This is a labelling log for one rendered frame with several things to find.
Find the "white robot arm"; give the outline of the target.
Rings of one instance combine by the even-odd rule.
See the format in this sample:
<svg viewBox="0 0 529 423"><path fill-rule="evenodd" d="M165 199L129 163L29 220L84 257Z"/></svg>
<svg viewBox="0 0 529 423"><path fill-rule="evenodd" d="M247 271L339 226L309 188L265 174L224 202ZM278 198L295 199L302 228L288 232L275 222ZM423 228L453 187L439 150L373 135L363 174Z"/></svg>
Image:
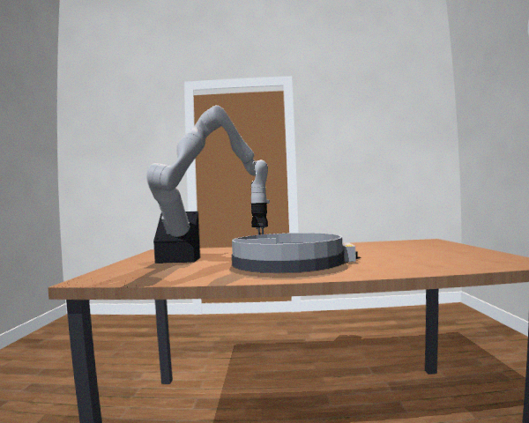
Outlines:
<svg viewBox="0 0 529 423"><path fill-rule="evenodd" d="M178 237L185 235L190 229L182 197L176 187L190 164L204 148L205 139L219 127L223 127L227 132L231 147L247 172L256 176L251 183L251 193L265 192L268 174L266 162L253 160L254 152L244 142L226 111L220 106L213 106L200 116L194 129L191 129L179 141L178 159L175 164L169 166L154 163L147 170L147 183L154 199L159 204L161 219L167 234Z"/></svg>

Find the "grey round turntable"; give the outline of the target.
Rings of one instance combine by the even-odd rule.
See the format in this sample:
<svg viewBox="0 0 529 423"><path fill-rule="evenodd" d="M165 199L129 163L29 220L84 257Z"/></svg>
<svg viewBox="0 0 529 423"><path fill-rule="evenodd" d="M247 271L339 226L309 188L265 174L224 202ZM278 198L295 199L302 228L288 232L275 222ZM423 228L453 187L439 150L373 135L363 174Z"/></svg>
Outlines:
<svg viewBox="0 0 529 423"><path fill-rule="evenodd" d="M243 271L293 273L321 271L356 262L355 245L338 234L260 234L232 240L232 265Z"/></svg>

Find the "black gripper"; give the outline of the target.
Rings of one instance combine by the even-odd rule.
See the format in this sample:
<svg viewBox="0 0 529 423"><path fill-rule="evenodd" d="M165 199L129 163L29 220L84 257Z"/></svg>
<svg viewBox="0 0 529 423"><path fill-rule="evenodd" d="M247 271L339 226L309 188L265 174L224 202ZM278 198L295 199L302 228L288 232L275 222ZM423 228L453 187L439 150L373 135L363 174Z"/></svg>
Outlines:
<svg viewBox="0 0 529 423"><path fill-rule="evenodd" d="M265 192L251 193L251 213L252 221L251 227L258 229L258 235L260 235L260 227L262 234L264 234L264 228L268 227L268 220L266 218L267 204L270 203L269 199L266 199Z"/></svg>

